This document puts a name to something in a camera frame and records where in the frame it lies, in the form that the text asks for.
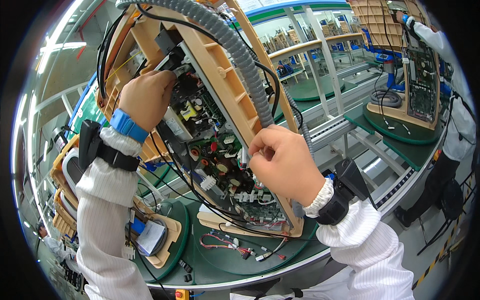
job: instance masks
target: yellow and black floor tape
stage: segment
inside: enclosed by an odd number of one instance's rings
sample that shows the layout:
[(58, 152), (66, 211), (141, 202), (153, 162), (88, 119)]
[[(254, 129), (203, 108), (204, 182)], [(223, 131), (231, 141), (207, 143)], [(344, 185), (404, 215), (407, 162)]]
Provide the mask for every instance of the yellow and black floor tape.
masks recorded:
[[(470, 189), (467, 189), (467, 195), (465, 197), (465, 199), (468, 198), (469, 196), (469, 193), (471, 193), (473, 191), (471, 191)], [(439, 258), (443, 255), (444, 251), (446, 250), (447, 248), (447, 245), (448, 243), (450, 242), (450, 240), (452, 239), (454, 233), (455, 233), (455, 230), (458, 226), (458, 223), (460, 223), (460, 220), (462, 219), (462, 215), (460, 215), (457, 219), (456, 219), (456, 223), (455, 223), (455, 226), (453, 227), (452, 229), (452, 232), (450, 233), (450, 236), (448, 237), (447, 241), (445, 242), (445, 244), (443, 245), (442, 249), (440, 250), (440, 252), (437, 254), (437, 256), (435, 257), (435, 260), (430, 264), (430, 266), (425, 270), (425, 272), (422, 274), (422, 276), (420, 276), (420, 278), (412, 285), (412, 289), (415, 289), (419, 284), (420, 282), (422, 282), (424, 279), (425, 279), (425, 276), (433, 269), (433, 266), (435, 266), (435, 264), (437, 263), (437, 261), (439, 260)]]

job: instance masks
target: wrist-mounted camera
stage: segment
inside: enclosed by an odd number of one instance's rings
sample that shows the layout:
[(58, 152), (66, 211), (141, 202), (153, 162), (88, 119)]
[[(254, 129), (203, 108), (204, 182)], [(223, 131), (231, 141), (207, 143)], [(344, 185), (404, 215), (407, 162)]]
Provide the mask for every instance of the wrist-mounted camera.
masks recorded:
[(82, 171), (94, 161), (96, 157), (105, 160), (113, 168), (126, 171), (136, 171), (140, 160), (133, 156), (124, 155), (119, 150), (104, 144), (100, 138), (101, 126), (97, 122), (84, 120), (80, 128), (78, 149), (78, 164)]
[(318, 211), (315, 218), (318, 224), (336, 225), (348, 213), (348, 202), (357, 196), (360, 200), (372, 196), (360, 174), (357, 164), (350, 157), (335, 164), (336, 174), (333, 178), (334, 194), (332, 199)]

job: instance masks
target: white striped sleeve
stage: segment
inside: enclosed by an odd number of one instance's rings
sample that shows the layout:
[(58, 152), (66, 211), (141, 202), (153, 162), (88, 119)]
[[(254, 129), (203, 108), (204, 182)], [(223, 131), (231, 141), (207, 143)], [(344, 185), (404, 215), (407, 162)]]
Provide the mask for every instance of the white striped sleeve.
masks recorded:
[[(125, 155), (137, 156), (142, 149), (111, 127), (102, 129), (100, 137)], [(138, 267), (121, 255), (137, 181), (135, 172), (114, 169), (96, 158), (77, 184), (77, 263), (88, 281), (90, 299), (152, 299)]]
[(340, 223), (320, 225), (316, 234), (321, 243), (331, 247), (333, 259), (355, 272), (348, 284), (348, 299), (414, 299), (413, 273), (402, 267), (403, 243), (393, 229), (380, 222), (380, 213), (369, 201), (350, 203)]

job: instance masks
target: person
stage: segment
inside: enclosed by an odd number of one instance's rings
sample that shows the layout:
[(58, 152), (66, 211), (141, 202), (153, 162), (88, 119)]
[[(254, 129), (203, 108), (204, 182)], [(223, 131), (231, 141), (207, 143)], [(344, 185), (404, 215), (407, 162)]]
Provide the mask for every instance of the person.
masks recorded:
[(66, 247), (61, 241), (48, 236), (47, 230), (43, 224), (38, 226), (38, 235), (43, 239), (48, 250), (55, 256), (55, 259), (62, 264), (65, 262), (67, 267), (80, 274), (80, 268), (77, 264), (77, 253), (74, 249)]
[[(143, 130), (150, 132), (165, 114), (175, 75), (151, 71), (133, 79), (122, 90), (119, 108)], [(126, 156), (137, 157), (142, 145), (112, 127), (103, 128), (104, 143)], [(251, 170), (272, 192), (296, 199), (307, 217), (316, 217), (334, 193), (299, 134), (270, 125), (253, 138)], [(76, 186), (79, 197), (77, 262), (89, 284), (91, 299), (151, 299), (136, 264), (121, 254), (125, 220), (137, 189), (135, 172), (112, 168), (96, 158)], [(413, 299), (413, 273), (402, 267), (404, 246), (396, 233), (380, 222), (380, 213), (368, 201), (352, 201), (337, 225), (320, 225), (320, 242), (331, 247), (332, 257), (347, 264), (340, 277), (303, 290), (302, 299)], [(252, 299), (231, 294), (232, 299)], [(286, 299), (294, 295), (278, 295)]]
[(408, 229), (413, 221), (418, 219), (433, 204), (439, 203), (444, 186), (455, 178), (455, 172), (460, 162), (470, 153), (476, 145), (476, 123), (473, 112), (474, 104), (467, 80), (462, 72), (448, 39), (441, 31), (435, 32), (415, 21), (401, 11), (397, 11), (396, 18), (400, 23), (414, 33), (428, 46), (435, 50), (440, 57), (453, 66), (452, 93), (450, 97), (449, 119), (447, 133), (440, 153), (432, 171), (427, 176), (425, 188), (420, 198), (408, 210), (397, 207), (394, 215), (404, 229)]

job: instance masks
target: white lab coat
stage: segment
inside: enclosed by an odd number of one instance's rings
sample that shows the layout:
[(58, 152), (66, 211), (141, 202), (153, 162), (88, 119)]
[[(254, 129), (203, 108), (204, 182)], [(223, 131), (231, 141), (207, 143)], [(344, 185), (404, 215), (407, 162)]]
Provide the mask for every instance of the white lab coat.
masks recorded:
[(78, 274), (81, 273), (77, 263), (75, 262), (75, 260), (72, 259), (72, 255), (77, 255), (74, 249), (70, 247), (66, 247), (64, 249), (64, 245), (61, 241), (53, 239), (49, 236), (44, 237), (43, 242), (47, 246), (48, 250), (55, 256), (55, 259), (59, 263), (65, 260), (65, 263), (70, 268), (70, 270), (77, 272)]
[[(410, 28), (410, 23), (413, 17), (407, 20), (407, 27)], [(430, 28), (420, 22), (415, 22), (413, 25), (415, 33), (428, 46), (434, 49), (442, 59), (454, 68), (452, 74), (451, 88), (455, 90), (470, 107), (471, 111), (475, 113), (475, 105), (472, 99), (472, 94), (468, 88), (467, 79), (462, 72), (462, 68), (456, 59), (447, 37), (441, 31), (433, 32)], [(447, 136), (443, 146), (445, 155), (455, 161), (461, 161), (466, 155), (470, 154), (475, 148), (476, 143), (476, 124), (471, 117), (468, 110), (464, 107), (459, 98), (454, 99), (452, 108), (452, 120), (450, 120), (447, 128)]]
[[(123, 154), (137, 156), (142, 146), (113, 128), (103, 128), (105, 144)], [(77, 184), (77, 262), (88, 281), (90, 299), (151, 299), (138, 267), (122, 257), (125, 215), (133, 206), (137, 189), (135, 172), (114, 169), (96, 158)], [(322, 188), (306, 215), (317, 213), (333, 194), (331, 180)], [(348, 264), (317, 288), (305, 290), (304, 299), (405, 299), (412, 300), (413, 273), (401, 266), (403, 244), (368, 201), (352, 203), (347, 216), (336, 226), (320, 226), (317, 238), (331, 247), (332, 257)], [(236, 299), (244, 296), (233, 296)]]

